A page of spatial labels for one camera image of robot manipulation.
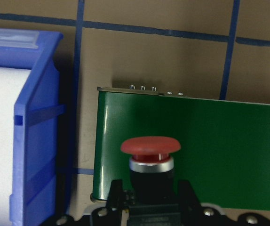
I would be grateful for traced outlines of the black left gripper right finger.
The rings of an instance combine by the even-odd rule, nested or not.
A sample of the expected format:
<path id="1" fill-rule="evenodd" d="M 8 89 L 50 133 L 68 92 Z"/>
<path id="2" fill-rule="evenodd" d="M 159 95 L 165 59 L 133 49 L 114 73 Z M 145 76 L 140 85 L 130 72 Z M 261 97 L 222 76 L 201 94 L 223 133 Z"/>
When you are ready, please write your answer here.
<path id="1" fill-rule="evenodd" d="M 174 200 L 180 210 L 200 210 L 201 203 L 188 180 L 178 180 Z"/>

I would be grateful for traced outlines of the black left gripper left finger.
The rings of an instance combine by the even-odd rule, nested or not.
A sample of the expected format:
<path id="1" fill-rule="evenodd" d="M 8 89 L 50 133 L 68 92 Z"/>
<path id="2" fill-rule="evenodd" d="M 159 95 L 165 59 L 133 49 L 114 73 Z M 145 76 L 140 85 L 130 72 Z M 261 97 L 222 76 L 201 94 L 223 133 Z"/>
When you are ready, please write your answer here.
<path id="1" fill-rule="evenodd" d="M 106 208 L 111 211 L 123 210 L 126 208 L 126 193 L 123 189 L 122 179 L 112 180 Z"/>

